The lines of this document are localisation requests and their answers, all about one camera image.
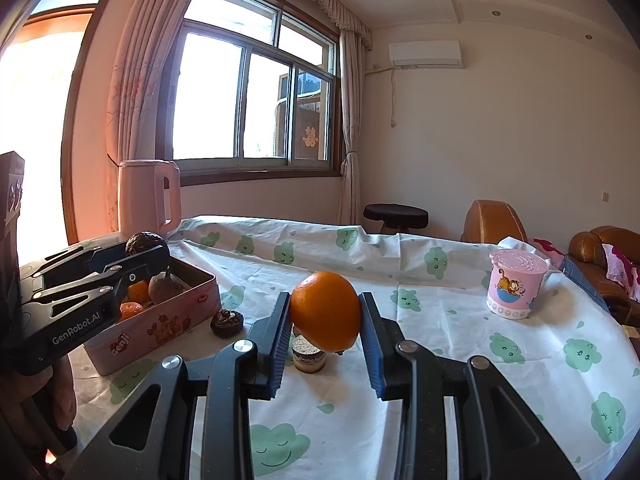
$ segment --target brown armchair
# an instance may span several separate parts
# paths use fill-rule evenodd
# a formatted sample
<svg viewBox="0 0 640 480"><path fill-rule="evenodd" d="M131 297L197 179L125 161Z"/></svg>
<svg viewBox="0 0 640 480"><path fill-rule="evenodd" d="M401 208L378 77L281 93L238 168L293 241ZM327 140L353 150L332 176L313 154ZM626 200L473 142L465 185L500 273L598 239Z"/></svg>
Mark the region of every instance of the brown armchair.
<svg viewBox="0 0 640 480"><path fill-rule="evenodd" d="M527 241L527 234L518 214L506 202L474 200L466 214L461 242L497 244L507 236Z"/></svg>
<svg viewBox="0 0 640 480"><path fill-rule="evenodd" d="M607 279L607 257L602 244L620 249L634 264L640 264L640 234L620 227L602 226L575 235L569 256L591 282L620 324L640 326L640 303L629 299L626 290Z"/></svg>

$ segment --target white wall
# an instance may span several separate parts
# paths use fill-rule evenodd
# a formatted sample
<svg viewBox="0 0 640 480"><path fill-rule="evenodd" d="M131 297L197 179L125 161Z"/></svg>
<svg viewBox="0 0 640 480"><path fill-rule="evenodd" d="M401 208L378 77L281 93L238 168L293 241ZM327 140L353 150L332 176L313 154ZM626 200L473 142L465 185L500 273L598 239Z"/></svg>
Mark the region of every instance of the white wall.
<svg viewBox="0 0 640 480"><path fill-rule="evenodd" d="M275 178L182 188L182 216L250 216L335 224L340 178Z"/></svg>
<svg viewBox="0 0 640 480"><path fill-rule="evenodd" d="M559 36L479 22L377 30L367 66L420 40L459 40L465 69L396 72L395 128L390 72L367 76L363 204L423 207L436 237L458 238L478 198L511 203L530 237L561 249L603 224L640 231L640 75Z"/></svg>
<svg viewBox="0 0 640 480"><path fill-rule="evenodd" d="M82 73L72 147L74 206L81 240L108 232L104 123L113 63L133 1L108 1ZM316 4L287 1L333 27ZM157 106L158 99L154 96L151 107L155 110ZM152 112L150 120L142 125L141 156L154 157L154 142ZM339 182L339 178L305 178L186 187L182 190L183 216L229 214L334 223Z"/></svg>

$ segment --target small orange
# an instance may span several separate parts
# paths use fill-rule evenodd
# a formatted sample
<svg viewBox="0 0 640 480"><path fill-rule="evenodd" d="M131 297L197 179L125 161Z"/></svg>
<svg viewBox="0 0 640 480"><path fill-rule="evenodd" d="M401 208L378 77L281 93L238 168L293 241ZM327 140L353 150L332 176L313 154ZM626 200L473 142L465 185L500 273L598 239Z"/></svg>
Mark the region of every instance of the small orange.
<svg viewBox="0 0 640 480"><path fill-rule="evenodd" d="M141 280L133 285L129 285L127 296L136 303L146 303L149 301L149 285L145 280Z"/></svg>
<svg viewBox="0 0 640 480"><path fill-rule="evenodd" d="M316 272L291 293L291 320L314 346L341 352L360 333L360 301L351 283L334 272Z"/></svg>
<svg viewBox="0 0 640 480"><path fill-rule="evenodd" d="M129 319L130 317L134 317L136 314L140 314L140 312L144 312L145 307L136 303L135 301L127 301L120 305L120 319L118 323L124 321L125 319Z"/></svg>

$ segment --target window frame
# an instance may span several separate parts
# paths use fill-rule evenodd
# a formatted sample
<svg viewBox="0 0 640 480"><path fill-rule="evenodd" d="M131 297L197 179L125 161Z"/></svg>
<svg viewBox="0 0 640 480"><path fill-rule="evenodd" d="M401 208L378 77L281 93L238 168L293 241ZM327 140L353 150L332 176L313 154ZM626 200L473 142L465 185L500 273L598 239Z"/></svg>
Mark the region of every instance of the window frame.
<svg viewBox="0 0 640 480"><path fill-rule="evenodd" d="M239 70L239 86L236 103L236 127L234 145L238 156L233 158L200 158L179 159L175 162L180 167L182 186L197 186L218 182L234 182L238 180L258 180L264 178L290 178L304 176L339 176L341 155L344 151L342 142L342 111L340 102L340 78L338 72L339 37L323 24L315 20L285 0L257 0L262 6L274 10L275 19L271 42L254 40L226 28L196 22L184 18L176 35L167 61L162 71L159 88L158 116L156 119L156 157L162 160L174 160L173 129L177 83L182 61L182 53L187 34L198 34L217 40L227 41L243 48L241 67ZM328 54L328 70L277 48L280 27L283 17L293 25L306 29L305 32L319 40L328 40L331 48ZM248 87L249 60L252 54L263 56L289 66L289 92L287 95L287 134L293 132L296 118L296 99L298 91L299 70L313 75L328 83L326 124L329 137L326 140L326 160L296 158L291 165L295 153L296 139L287 141L284 158L244 158L244 114L246 113L246 90Z"/></svg>

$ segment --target metal screw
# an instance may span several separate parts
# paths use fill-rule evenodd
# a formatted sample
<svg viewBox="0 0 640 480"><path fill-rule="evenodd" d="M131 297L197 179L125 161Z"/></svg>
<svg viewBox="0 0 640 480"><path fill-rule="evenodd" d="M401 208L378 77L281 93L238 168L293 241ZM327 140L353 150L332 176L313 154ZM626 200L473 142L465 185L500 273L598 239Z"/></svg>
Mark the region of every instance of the metal screw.
<svg viewBox="0 0 640 480"><path fill-rule="evenodd" d="M489 367L489 359L481 355L474 355L471 358L471 365L477 370L486 370Z"/></svg>
<svg viewBox="0 0 640 480"><path fill-rule="evenodd" d="M404 341L398 343L398 348L401 349L402 352L412 354L417 351L418 343L409 339L405 339Z"/></svg>
<svg viewBox="0 0 640 480"><path fill-rule="evenodd" d="M244 354L254 347L254 344L248 339L241 339L234 343L234 350Z"/></svg>
<svg viewBox="0 0 640 480"><path fill-rule="evenodd" d="M164 359L162 359L162 368L165 368L167 370L172 370L173 368L177 368L178 366L180 366L181 361L182 359L180 359L179 356L169 355Z"/></svg>

